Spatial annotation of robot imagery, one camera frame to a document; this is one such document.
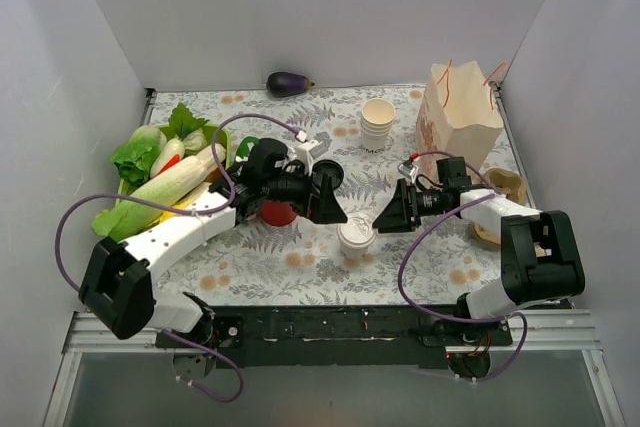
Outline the white plastic cup lid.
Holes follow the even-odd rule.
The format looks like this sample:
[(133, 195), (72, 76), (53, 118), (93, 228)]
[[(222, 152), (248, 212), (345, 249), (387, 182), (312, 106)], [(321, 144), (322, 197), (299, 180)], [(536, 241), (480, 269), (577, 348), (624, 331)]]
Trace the white plastic cup lid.
[(347, 222), (339, 224), (337, 232), (341, 241), (347, 245), (362, 246), (370, 244), (375, 238), (373, 221), (364, 213), (352, 213), (347, 217)]

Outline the white paper coffee cup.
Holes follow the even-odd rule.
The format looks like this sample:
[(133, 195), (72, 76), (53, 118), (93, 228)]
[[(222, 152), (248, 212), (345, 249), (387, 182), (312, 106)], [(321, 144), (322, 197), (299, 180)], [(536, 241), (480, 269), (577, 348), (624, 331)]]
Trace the white paper coffee cup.
[(362, 233), (355, 230), (339, 229), (338, 239), (344, 256), (348, 259), (358, 259), (364, 256), (374, 243), (376, 233), (374, 231)]

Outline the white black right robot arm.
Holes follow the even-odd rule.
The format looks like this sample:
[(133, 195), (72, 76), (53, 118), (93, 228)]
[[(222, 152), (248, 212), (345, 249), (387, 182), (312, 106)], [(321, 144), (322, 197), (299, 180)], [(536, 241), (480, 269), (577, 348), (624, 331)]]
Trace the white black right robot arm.
[(500, 276), (478, 290), (459, 297), (450, 315), (410, 300), (410, 306), (438, 320), (453, 323), (454, 336), (475, 344), (489, 324), (508, 319), (521, 308), (583, 293), (585, 274), (569, 216), (563, 211), (540, 211), (510, 201), (489, 185), (475, 184), (471, 166), (462, 157), (443, 153), (437, 161), (439, 185), (417, 187), (416, 160), (400, 164), (402, 177), (393, 197), (372, 226), (380, 234), (413, 232), (425, 217), (434, 222), (424, 240), (439, 225), (456, 216), (496, 235), (500, 242)]

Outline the red straw holder cup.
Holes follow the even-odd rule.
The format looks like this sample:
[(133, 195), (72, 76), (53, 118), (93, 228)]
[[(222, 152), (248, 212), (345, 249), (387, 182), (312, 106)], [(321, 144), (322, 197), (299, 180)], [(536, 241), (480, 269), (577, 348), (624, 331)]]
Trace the red straw holder cup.
[(282, 227), (292, 223), (297, 214), (288, 203), (265, 201), (259, 216), (270, 226)]

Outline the floral patterned table mat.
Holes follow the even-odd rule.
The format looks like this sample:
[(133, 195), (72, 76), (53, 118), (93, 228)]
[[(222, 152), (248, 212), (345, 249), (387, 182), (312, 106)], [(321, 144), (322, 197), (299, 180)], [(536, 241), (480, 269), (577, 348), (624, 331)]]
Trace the floral patterned table mat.
[[(398, 165), (416, 151), (420, 85), (318, 89), (289, 99), (263, 91), (160, 93), (149, 124), (165, 124), (178, 103), (224, 123), (233, 146), (248, 136), (290, 142), (290, 128), (329, 145), (345, 178), (337, 198), (348, 213), (378, 215), (390, 201)], [(361, 109), (390, 101), (396, 116), (383, 151), (361, 142)], [(378, 237), (358, 260), (342, 254), (337, 232), (297, 219), (284, 227), (250, 220), (199, 247), (159, 277), (157, 293), (190, 292), (212, 305), (449, 304), (500, 273), (500, 250), (452, 218), (421, 240), (420, 232)]]

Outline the brown cardboard cup carrier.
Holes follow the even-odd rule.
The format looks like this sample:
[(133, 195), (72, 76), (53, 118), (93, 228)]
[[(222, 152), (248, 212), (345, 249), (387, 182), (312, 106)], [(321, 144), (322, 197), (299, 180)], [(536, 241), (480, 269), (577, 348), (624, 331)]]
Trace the brown cardboard cup carrier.
[[(490, 168), (484, 173), (484, 177), (501, 194), (504, 194), (508, 200), (522, 206), (528, 204), (527, 185), (518, 173), (501, 168)], [(500, 245), (500, 240), (496, 235), (477, 223), (473, 224), (473, 232), (476, 238), (486, 244), (492, 246)]]

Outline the stack of white paper cups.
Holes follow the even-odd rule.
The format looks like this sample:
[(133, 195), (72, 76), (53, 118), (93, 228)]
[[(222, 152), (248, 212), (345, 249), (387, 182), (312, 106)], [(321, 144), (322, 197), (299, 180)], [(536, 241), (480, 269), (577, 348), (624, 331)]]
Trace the stack of white paper cups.
[(394, 105), (385, 99), (366, 101), (361, 109), (361, 142), (365, 151), (383, 151), (396, 116)]

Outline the purple eggplant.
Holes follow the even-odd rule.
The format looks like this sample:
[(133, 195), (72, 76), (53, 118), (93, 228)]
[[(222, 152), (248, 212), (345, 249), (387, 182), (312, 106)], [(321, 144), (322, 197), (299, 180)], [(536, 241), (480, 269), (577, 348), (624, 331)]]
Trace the purple eggplant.
[(315, 83), (304, 75), (290, 72), (274, 72), (266, 81), (267, 91), (275, 98), (285, 98), (308, 92)]

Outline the napa cabbage upper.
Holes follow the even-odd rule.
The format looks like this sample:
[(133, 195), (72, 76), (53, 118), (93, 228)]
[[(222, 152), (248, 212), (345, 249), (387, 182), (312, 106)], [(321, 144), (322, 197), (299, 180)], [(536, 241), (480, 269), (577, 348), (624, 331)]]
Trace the napa cabbage upper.
[(158, 174), (150, 183), (161, 187), (177, 184), (197, 185), (219, 168), (216, 160), (223, 160), (226, 150), (219, 144), (205, 147), (196, 155), (188, 156), (175, 166)]

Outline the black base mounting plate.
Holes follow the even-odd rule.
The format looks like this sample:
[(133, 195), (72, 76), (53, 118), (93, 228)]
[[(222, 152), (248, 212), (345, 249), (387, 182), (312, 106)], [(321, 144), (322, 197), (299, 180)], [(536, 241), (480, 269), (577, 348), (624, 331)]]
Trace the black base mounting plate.
[(512, 344), (501, 323), (463, 324), (409, 306), (226, 306), (206, 345), (240, 367), (448, 367), (446, 349)]

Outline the white radish with red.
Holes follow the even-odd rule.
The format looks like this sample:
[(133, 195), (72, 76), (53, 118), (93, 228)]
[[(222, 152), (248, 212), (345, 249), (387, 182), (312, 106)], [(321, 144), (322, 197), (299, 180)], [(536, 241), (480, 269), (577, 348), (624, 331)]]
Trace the white radish with red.
[(176, 165), (183, 159), (184, 155), (184, 143), (179, 138), (169, 140), (151, 166), (150, 178), (154, 178)]

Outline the napa cabbage lower yellow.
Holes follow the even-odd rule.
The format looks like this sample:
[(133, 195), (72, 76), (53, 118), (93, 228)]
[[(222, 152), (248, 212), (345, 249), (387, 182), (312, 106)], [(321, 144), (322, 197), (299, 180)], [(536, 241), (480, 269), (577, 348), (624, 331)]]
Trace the napa cabbage lower yellow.
[[(200, 196), (202, 196), (204, 193), (208, 192), (211, 185), (212, 184), (209, 183), (209, 182), (202, 182), (200, 185), (198, 185), (196, 188), (194, 188), (191, 192), (189, 192), (184, 197), (179, 199), (178, 202), (173, 204), (172, 208), (178, 209), (178, 210), (190, 210), (190, 209), (193, 209), (192, 204), (194, 204), (196, 202), (196, 200), (199, 199)], [(175, 215), (174, 212), (165, 211), (165, 212), (163, 212), (161, 217), (159, 217), (158, 220), (159, 220), (159, 222), (163, 222), (163, 221), (167, 220), (168, 218), (171, 218), (174, 215)]]

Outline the green leafy herb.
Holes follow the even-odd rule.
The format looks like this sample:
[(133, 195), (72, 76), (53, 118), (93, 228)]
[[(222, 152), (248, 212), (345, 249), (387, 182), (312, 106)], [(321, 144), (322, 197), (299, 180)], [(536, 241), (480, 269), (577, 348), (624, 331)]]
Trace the green leafy herb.
[(177, 138), (184, 140), (191, 133), (205, 126), (207, 122), (206, 118), (196, 117), (184, 103), (178, 103), (171, 112), (168, 125)]

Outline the green plastic tray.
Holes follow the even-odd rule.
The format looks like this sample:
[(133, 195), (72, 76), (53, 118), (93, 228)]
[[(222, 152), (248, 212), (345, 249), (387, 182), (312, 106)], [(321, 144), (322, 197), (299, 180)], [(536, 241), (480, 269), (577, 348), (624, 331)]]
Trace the green plastic tray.
[[(177, 138), (174, 132), (172, 131), (172, 129), (169, 127), (169, 125), (161, 125), (157, 128), (165, 134), (167, 138), (167, 142), (173, 138)], [(183, 159), (185, 159), (188, 156), (196, 155), (197, 153), (202, 151), (205, 147), (213, 144), (219, 144), (225, 150), (227, 150), (227, 147), (229, 146), (227, 132), (224, 130), (217, 131), (216, 126), (213, 124), (206, 124), (205, 126), (194, 131), (189, 136), (187, 136), (184, 140), (181, 140), (181, 141), (184, 143), (184, 146), (185, 146), (185, 155)], [(224, 165), (228, 164), (228, 161), (226, 160), (226, 154), (224, 155), (224, 159), (220, 161)], [(178, 201), (179, 199), (184, 197), (186, 194), (191, 192), (194, 188), (196, 188), (198, 185), (200, 185), (202, 182), (205, 181), (204, 179), (202, 182), (198, 183), (197, 185), (177, 184), (169, 187), (161, 187), (159, 185), (151, 184), (150, 181), (152, 179), (153, 178), (149, 178), (149, 180), (146, 183), (140, 186), (133, 186), (133, 185), (130, 185), (127, 181), (122, 180), (120, 178), (120, 185), (119, 185), (118, 192), (123, 195), (130, 195), (140, 199), (149, 200), (154, 203), (168, 205)]]

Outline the aluminium frame rail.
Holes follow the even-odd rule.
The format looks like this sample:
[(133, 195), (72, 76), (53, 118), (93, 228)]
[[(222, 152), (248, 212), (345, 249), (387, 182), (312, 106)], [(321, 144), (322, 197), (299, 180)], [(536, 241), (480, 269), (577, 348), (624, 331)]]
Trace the aluminium frame rail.
[[(519, 318), (509, 320), (512, 340), (491, 343), (491, 352), (513, 351), (524, 339), (525, 351), (600, 350), (602, 342), (586, 309), (526, 310), (528, 328)], [(135, 336), (117, 339), (91, 314), (73, 316), (63, 351), (65, 353), (143, 353), (155, 349), (157, 331), (143, 329)]]

